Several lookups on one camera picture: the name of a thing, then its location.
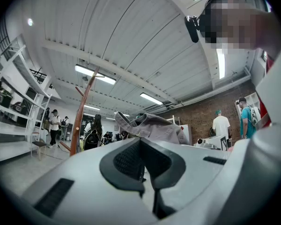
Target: red brick wall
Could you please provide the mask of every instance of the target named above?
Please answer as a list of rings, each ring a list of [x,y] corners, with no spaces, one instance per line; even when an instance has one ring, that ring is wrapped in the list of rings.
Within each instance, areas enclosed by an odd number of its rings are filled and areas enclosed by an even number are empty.
[[[158,114],[158,116],[168,119],[174,115],[180,117],[181,124],[190,124],[192,127],[192,143],[194,144],[198,138],[209,137],[209,129],[212,127],[214,118],[216,118],[215,111],[221,109],[222,115],[229,120],[234,144],[240,139],[240,124],[234,102],[239,97],[245,97],[254,92],[253,83],[247,81],[203,101],[164,112]]]

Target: gray cloth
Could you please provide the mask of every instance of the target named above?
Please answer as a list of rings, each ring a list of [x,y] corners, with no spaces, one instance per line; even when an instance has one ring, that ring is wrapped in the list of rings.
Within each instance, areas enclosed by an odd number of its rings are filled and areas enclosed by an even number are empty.
[[[121,112],[117,112],[114,119],[131,136],[150,137],[155,140],[189,145],[180,126],[156,115],[145,113],[130,122]]]

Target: cap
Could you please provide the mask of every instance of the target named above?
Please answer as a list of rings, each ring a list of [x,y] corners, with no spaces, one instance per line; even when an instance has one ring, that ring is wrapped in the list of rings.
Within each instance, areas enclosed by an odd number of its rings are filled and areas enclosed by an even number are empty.
[[[240,102],[247,102],[247,99],[245,99],[244,97],[240,97],[239,99],[238,99],[238,102],[240,103]]]

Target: ceiling light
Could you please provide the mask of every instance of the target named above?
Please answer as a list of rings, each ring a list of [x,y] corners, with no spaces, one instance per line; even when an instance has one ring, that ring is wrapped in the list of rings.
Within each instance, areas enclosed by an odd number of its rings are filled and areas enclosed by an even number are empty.
[[[158,104],[158,105],[163,104],[161,101],[158,101],[157,99],[155,99],[155,98],[153,98],[153,97],[147,95],[146,93],[142,93],[140,96],[143,97],[143,98],[145,98],[145,99],[148,99],[148,100],[150,100],[151,102],[156,103],[156,104]]]
[[[114,112],[114,113],[117,113],[117,112]],[[123,114],[125,117],[130,117],[130,115],[127,115],[127,114]]]
[[[100,110],[100,108],[91,107],[91,106],[87,106],[87,105],[84,105],[84,106],[85,106],[85,107],[88,107],[88,108],[91,108],[91,109]]]
[[[219,61],[220,79],[225,76],[225,54],[222,53],[221,49],[216,50],[217,58]]]
[[[31,19],[31,18],[28,18],[27,23],[28,23],[29,26],[32,26],[32,25],[33,25],[32,19]]]
[[[80,66],[78,64],[75,65],[75,70],[77,72],[80,72],[80,73],[83,73],[83,74],[86,74],[88,76],[92,76],[94,74],[94,71],[93,70],[90,70],[86,67],[83,67],[83,66]],[[112,85],[114,85],[116,83],[117,80],[115,80],[114,78],[111,78],[111,77],[108,77],[108,76],[105,76],[101,73],[97,73],[97,76],[103,76],[103,77],[96,77],[96,79],[99,79],[99,80],[102,80],[106,83],[110,83]]]
[[[94,115],[92,114],[88,114],[88,113],[83,113],[84,115],[87,115],[87,116],[91,116],[91,117],[94,117]]]

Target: wooden stick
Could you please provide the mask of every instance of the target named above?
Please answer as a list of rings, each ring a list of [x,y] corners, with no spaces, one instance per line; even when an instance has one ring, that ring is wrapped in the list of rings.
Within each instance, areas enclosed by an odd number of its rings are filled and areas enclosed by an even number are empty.
[[[71,149],[70,149],[68,146],[66,146],[66,145],[64,144],[64,142],[60,141],[59,143],[60,143],[61,145],[63,145],[67,150],[71,151]]]
[[[78,88],[77,86],[76,86],[75,88],[76,88],[76,90],[81,94],[81,96],[84,95],[80,88]]]
[[[80,134],[80,125],[81,125],[84,105],[86,103],[86,99],[89,95],[90,88],[94,83],[94,80],[96,78],[98,71],[99,71],[99,68],[97,67],[97,69],[94,71],[94,73],[88,83],[87,88],[85,89],[82,100],[80,102],[80,106],[79,106],[79,109],[78,109],[78,112],[76,115],[76,119],[75,119],[75,123],[74,123],[73,135],[72,135],[72,140],[71,140],[70,156],[72,156],[76,153],[76,144],[77,144],[77,141],[79,141],[78,139],[79,139],[79,134]]]

